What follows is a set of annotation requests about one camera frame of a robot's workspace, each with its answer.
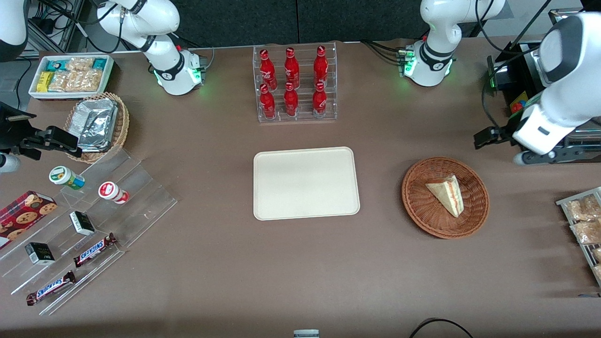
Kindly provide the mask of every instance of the coca-cola bottle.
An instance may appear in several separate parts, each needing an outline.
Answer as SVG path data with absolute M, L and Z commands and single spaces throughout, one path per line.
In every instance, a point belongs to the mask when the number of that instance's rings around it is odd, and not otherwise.
M 286 69 L 286 81 L 292 82 L 294 89 L 298 89 L 301 86 L 301 68 L 294 57 L 294 48 L 286 48 L 284 69 Z
M 263 115 L 268 120 L 275 119 L 275 100 L 273 99 L 273 95 L 269 92 L 269 87 L 267 84 L 261 84 L 259 87 L 261 90 L 261 96 L 259 97 L 259 101 L 261 101 L 261 110 L 263 110 Z
M 263 78 L 263 82 L 269 86 L 269 91 L 274 91 L 278 88 L 278 80 L 275 79 L 273 62 L 269 59 L 267 49 L 262 49 L 259 55 L 261 56 L 261 77 Z
M 313 116 L 322 118 L 326 115 L 326 93 L 323 91 L 323 82 L 318 82 L 315 86 L 316 91 L 313 93 Z
M 317 58 L 313 62 L 313 84 L 317 85 L 323 82 L 323 86 L 328 86 L 328 59 L 326 59 L 326 48 L 317 47 Z
M 286 114 L 295 117 L 299 109 L 299 96 L 294 90 L 292 82 L 286 82 L 286 92 L 284 93 L 284 102 L 286 103 Z

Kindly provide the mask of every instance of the table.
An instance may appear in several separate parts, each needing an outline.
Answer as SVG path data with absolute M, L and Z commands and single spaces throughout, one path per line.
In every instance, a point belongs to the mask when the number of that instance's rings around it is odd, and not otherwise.
M 483 39 L 464 39 L 433 88 L 399 78 L 363 45 L 337 46 L 338 120 L 279 126 L 257 122 L 252 48 L 218 49 L 206 85 L 182 97 L 156 84 L 142 54 L 115 54 L 108 90 L 130 111 L 126 149 L 180 202 L 52 316 L 0 284 L 0 336 L 406 337 L 431 317 L 475 337 L 598 336 L 599 301 L 575 298 L 598 288 L 554 202 L 599 186 L 600 167 L 517 167 L 508 144 L 474 150 L 472 135 L 489 125 L 486 56 L 496 55 Z M 490 99 L 499 118 L 503 104 Z M 62 126 L 72 106 L 33 99 L 32 123 Z M 355 153 L 358 214 L 253 217 L 256 153 L 333 146 Z M 490 216 L 474 236 L 433 238 L 405 212 L 402 177 L 430 156 L 467 163 L 487 185 Z M 0 205 L 28 189 L 57 193 L 47 173 L 60 164 L 85 168 L 58 152 L 24 159 L 0 176 Z M 448 324 L 428 332 L 463 337 Z

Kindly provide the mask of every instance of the cookie box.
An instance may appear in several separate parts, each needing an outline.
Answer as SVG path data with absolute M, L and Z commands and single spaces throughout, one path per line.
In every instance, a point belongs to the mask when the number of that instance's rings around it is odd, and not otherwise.
M 52 198 L 28 191 L 0 210 L 0 249 L 56 209 Z
M 39 92 L 37 91 L 37 84 L 40 80 L 42 72 L 46 71 L 48 64 L 53 61 L 66 60 L 72 57 L 76 58 L 95 58 L 105 59 L 106 63 L 102 71 L 102 77 L 100 78 L 100 85 L 96 91 L 78 91 L 78 92 Z M 89 97 L 92 95 L 98 95 L 105 92 L 106 84 L 109 82 L 109 76 L 111 75 L 112 66 L 114 64 L 113 59 L 106 54 L 68 54 L 68 55 L 51 55 L 43 57 L 40 60 L 40 64 L 35 71 L 31 86 L 29 86 L 29 95 L 40 101 L 57 101 L 57 100 L 79 100 L 83 97 Z

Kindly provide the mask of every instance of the wicker basket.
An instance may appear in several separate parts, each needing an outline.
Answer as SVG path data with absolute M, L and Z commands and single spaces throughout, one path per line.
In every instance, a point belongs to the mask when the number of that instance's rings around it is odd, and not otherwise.
M 117 112 L 117 121 L 115 122 L 115 129 L 113 130 L 113 136 L 112 136 L 112 140 L 111 140 L 111 149 L 114 149 L 115 147 L 123 147 L 123 144 L 125 143 L 125 139 L 127 138 L 127 128 L 129 128 L 129 112 L 127 111 L 127 107 L 125 106 L 125 104 L 123 103 L 123 101 L 115 94 L 112 93 L 102 93 L 102 94 L 98 94 L 98 95 L 94 95 L 94 96 L 90 96 L 85 100 L 100 100 L 100 99 L 112 99 L 115 102 L 117 102 L 117 104 L 119 105 L 119 111 Z M 73 118 L 73 113 L 75 112 L 75 107 L 73 107 L 73 109 L 71 109 L 71 114 L 69 114 L 69 117 L 67 117 L 67 123 L 65 123 L 65 127 L 63 128 L 65 131 L 69 129 L 69 126 L 71 125 L 71 119 Z M 81 155 L 81 158 L 76 158 L 74 156 L 68 155 L 69 158 L 71 158 L 74 161 L 79 161 L 79 162 L 86 162 L 89 164 L 92 164 L 96 161 L 98 161 L 98 159 L 100 159 L 102 156 L 104 156 L 104 154 L 106 154 L 107 152 L 102 152 L 102 153 L 83 153 Z
M 459 181 L 464 210 L 453 217 L 426 188 L 426 181 L 454 174 Z M 428 233 L 446 239 L 473 235 L 489 214 L 489 196 L 484 182 L 464 163 L 446 157 L 423 159 L 403 179 L 401 196 L 409 216 Z

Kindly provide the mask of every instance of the foil package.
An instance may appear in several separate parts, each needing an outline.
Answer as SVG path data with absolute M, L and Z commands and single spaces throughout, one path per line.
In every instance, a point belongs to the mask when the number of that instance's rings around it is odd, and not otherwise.
M 109 150 L 118 110 L 111 99 L 82 101 L 75 107 L 68 132 L 79 138 L 83 152 Z

